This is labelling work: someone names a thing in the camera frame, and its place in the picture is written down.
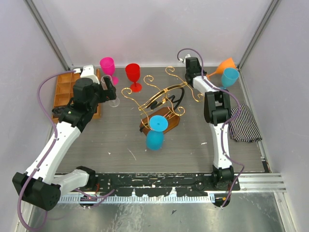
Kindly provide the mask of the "clear champagne glass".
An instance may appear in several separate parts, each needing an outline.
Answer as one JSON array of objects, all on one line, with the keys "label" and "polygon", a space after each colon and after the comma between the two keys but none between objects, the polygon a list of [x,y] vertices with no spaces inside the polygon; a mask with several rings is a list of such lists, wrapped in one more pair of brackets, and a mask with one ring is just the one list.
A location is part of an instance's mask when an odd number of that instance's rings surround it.
[{"label": "clear champagne glass", "polygon": [[118,107],[120,104],[120,100],[119,98],[117,98],[116,88],[112,84],[112,77],[110,75],[102,76],[101,86],[103,89],[103,94],[100,102],[108,102],[108,104],[113,108]]}]

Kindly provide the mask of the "pink plastic wine glass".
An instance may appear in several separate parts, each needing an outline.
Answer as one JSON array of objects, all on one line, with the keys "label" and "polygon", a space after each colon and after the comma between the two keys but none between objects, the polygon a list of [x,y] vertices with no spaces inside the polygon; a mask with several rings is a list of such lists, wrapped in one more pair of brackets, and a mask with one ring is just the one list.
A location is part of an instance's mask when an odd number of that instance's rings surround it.
[{"label": "pink plastic wine glass", "polygon": [[119,83],[119,79],[114,76],[115,72],[115,63],[113,58],[111,57],[104,57],[100,61],[100,66],[102,71],[106,74],[111,76],[112,82],[114,85],[117,85]]}]

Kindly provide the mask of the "red plastic wine glass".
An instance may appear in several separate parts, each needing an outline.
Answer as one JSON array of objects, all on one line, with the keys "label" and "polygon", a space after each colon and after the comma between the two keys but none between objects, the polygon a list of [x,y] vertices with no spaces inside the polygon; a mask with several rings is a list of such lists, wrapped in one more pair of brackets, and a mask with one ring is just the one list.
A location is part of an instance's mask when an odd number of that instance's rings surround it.
[{"label": "red plastic wine glass", "polygon": [[132,82],[130,89],[133,92],[140,92],[142,85],[138,83],[140,78],[140,66],[137,63],[130,63],[125,67],[126,75],[129,81]]}]

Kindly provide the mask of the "orange plastic wine glass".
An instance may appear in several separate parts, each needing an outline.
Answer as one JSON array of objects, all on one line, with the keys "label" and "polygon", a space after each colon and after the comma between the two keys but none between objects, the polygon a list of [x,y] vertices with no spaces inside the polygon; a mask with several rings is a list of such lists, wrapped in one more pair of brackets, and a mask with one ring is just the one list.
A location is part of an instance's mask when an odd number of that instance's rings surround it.
[{"label": "orange plastic wine glass", "polygon": [[207,74],[207,79],[210,80],[210,77],[217,74],[223,74],[224,70],[227,68],[234,68],[237,69],[235,62],[232,58],[228,58],[222,61],[219,66],[217,67],[216,71],[211,74]]}]

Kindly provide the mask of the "light blue wine glass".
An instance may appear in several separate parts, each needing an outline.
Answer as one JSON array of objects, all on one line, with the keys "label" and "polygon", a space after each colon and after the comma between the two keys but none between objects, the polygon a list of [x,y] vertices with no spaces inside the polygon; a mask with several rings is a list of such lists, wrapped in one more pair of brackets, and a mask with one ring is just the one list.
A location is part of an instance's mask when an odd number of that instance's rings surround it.
[{"label": "light blue wine glass", "polygon": [[221,77],[221,86],[219,89],[227,89],[235,84],[239,78],[239,71],[235,68],[226,68]]}]

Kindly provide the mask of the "wooden compartment tray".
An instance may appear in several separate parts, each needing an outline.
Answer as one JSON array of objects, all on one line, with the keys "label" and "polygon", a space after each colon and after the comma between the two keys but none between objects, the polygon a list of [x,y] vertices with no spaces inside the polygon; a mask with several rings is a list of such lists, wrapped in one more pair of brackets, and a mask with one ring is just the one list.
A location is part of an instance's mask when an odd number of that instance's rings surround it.
[{"label": "wooden compartment tray", "polygon": [[73,97],[73,86],[79,78],[79,73],[66,73],[57,77],[53,108],[68,104]]}]

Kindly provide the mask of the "gold wire wine glass rack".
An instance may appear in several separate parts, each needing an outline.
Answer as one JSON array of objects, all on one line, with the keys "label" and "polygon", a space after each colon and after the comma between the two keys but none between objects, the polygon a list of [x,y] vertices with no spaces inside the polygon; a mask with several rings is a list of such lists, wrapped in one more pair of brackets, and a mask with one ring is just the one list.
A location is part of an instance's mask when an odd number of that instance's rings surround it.
[{"label": "gold wire wine glass rack", "polygon": [[154,94],[143,104],[139,104],[134,98],[130,97],[133,93],[131,88],[125,87],[121,90],[121,94],[125,98],[132,100],[138,106],[138,110],[140,111],[139,131],[144,133],[144,135],[147,135],[148,132],[153,129],[150,126],[150,119],[154,116],[163,116],[164,119],[168,121],[168,127],[164,130],[164,133],[167,133],[178,126],[180,117],[185,114],[185,108],[180,106],[184,97],[185,87],[190,89],[192,97],[196,102],[203,101],[203,95],[198,93],[195,96],[193,88],[189,85],[189,83],[175,75],[174,71],[175,68],[172,66],[165,68],[165,73],[178,78],[180,83],[162,89],[151,84],[154,81],[153,76],[147,75],[143,78],[146,85],[154,87],[158,90],[156,94]]}]

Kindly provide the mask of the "striped black white cloth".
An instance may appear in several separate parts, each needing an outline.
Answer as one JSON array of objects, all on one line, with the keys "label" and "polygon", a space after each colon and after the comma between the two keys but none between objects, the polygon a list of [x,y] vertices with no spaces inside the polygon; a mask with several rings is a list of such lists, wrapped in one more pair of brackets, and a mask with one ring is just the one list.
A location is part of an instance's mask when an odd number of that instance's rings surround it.
[{"label": "striped black white cloth", "polygon": [[262,140],[262,135],[250,108],[240,105],[240,113],[229,122],[229,133],[236,142],[256,143]]}]

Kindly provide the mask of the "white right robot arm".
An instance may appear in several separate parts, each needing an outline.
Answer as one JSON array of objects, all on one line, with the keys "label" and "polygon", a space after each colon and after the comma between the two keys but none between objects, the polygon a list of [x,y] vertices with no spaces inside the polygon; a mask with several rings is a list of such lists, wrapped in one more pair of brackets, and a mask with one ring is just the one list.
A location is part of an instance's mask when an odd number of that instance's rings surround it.
[{"label": "white right robot arm", "polygon": [[234,180],[227,134],[227,121],[231,118],[230,96],[207,79],[198,58],[186,58],[185,67],[187,83],[204,97],[204,118],[210,126],[214,148],[211,183],[216,190],[223,190]]}]

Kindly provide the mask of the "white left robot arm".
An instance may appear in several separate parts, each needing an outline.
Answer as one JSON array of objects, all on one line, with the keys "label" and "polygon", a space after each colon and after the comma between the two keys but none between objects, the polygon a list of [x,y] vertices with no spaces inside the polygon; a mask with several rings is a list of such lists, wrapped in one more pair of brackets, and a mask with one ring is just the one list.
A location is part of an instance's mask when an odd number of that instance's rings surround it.
[{"label": "white left robot arm", "polygon": [[45,211],[50,211],[61,196],[77,189],[95,189],[96,172],[84,166],[69,174],[55,177],[56,170],[72,143],[92,119],[100,103],[115,100],[116,88],[104,76],[106,89],[100,81],[79,78],[73,86],[73,97],[63,110],[56,124],[56,132],[33,164],[24,173],[15,173],[12,182],[20,199]]}]

